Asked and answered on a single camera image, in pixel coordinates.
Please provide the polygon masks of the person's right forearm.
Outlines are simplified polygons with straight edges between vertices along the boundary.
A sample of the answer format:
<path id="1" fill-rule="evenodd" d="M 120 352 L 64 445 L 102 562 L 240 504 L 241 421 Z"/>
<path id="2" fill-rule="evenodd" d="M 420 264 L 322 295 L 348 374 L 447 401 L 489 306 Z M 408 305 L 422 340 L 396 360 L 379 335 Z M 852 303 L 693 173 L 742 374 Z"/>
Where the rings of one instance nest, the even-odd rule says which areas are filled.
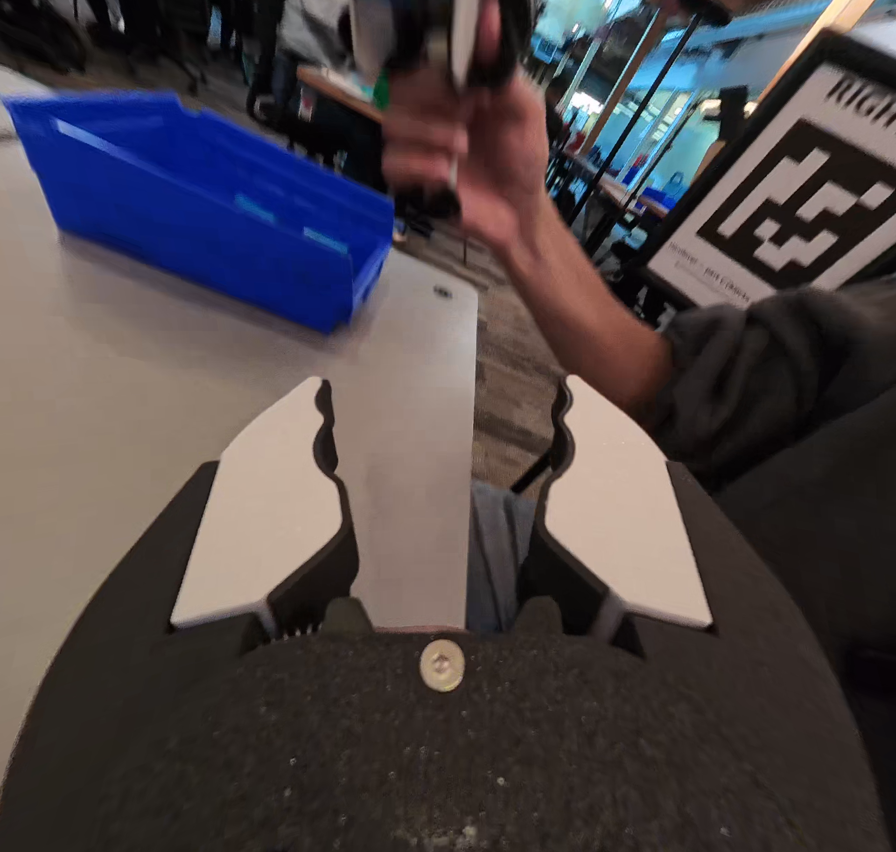
<path id="1" fill-rule="evenodd" d="M 497 253 L 566 374 L 648 422 L 673 375 L 671 344 L 614 295 L 545 191 Z"/>

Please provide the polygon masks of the blue plastic bin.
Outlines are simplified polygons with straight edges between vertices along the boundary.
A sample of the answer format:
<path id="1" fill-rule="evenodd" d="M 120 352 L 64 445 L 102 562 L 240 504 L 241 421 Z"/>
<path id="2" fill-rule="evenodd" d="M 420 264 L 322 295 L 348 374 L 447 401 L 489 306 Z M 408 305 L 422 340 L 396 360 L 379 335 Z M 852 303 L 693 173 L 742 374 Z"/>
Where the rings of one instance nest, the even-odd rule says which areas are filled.
<path id="1" fill-rule="evenodd" d="M 329 334 L 392 248 L 392 200 L 173 93 L 5 97 L 57 227 Z"/>

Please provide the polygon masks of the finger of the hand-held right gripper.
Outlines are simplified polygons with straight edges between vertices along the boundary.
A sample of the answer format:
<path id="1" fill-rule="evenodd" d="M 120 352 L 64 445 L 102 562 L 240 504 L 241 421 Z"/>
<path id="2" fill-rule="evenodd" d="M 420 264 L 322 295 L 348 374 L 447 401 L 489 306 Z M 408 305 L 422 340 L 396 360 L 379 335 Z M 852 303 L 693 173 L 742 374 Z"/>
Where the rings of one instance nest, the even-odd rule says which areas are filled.
<path id="1" fill-rule="evenodd" d="M 375 81 L 402 63 L 399 19 L 409 0 L 350 0 L 353 59 L 358 76 Z"/>

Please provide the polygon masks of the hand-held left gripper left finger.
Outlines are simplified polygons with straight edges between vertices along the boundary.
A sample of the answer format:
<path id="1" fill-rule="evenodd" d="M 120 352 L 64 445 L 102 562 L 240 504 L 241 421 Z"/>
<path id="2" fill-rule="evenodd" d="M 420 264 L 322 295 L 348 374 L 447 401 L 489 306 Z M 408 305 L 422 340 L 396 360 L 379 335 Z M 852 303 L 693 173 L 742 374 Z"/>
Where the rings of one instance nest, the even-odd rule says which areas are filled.
<path id="1" fill-rule="evenodd" d="M 359 553 L 334 426 L 330 382 L 311 376 L 228 445 L 172 627 L 252 615 L 265 634 L 307 634 L 350 595 Z"/>

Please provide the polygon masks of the printed marker board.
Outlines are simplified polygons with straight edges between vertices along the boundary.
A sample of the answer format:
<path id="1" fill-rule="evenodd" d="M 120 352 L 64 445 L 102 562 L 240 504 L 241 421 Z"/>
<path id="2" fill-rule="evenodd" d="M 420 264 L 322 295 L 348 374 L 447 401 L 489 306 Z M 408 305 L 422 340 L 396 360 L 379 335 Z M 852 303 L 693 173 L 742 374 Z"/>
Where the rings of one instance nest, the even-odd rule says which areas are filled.
<path id="1" fill-rule="evenodd" d="M 824 31 L 644 245 L 676 307 L 894 274 L 894 22 Z"/>

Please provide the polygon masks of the person's right hand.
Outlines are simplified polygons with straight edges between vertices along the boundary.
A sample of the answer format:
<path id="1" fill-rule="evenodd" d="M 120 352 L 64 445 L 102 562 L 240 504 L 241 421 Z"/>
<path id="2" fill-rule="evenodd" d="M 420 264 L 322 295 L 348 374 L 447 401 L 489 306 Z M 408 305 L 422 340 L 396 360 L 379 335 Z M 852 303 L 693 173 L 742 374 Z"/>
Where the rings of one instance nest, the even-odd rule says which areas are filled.
<path id="1" fill-rule="evenodd" d="M 542 94 L 521 65 L 504 84 L 456 91 L 447 70 L 393 72 L 383 119 L 382 170 L 393 193 L 449 187 L 462 230 L 502 262 L 532 246 L 545 193 Z"/>

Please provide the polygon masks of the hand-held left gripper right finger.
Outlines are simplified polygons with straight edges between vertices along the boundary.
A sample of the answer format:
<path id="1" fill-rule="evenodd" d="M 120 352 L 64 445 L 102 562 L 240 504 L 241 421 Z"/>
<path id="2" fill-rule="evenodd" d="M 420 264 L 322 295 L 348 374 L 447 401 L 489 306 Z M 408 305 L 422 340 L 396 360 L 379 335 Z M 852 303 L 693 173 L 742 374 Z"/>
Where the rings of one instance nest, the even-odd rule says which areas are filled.
<path id="1" fill-rule="evenodd" d="M 616 634 L 632 616 L 709 629 L 666 456 L 578 376 L 560 381 L 552 422 L 521 599 L 552 599 L 566 634 Z"/>

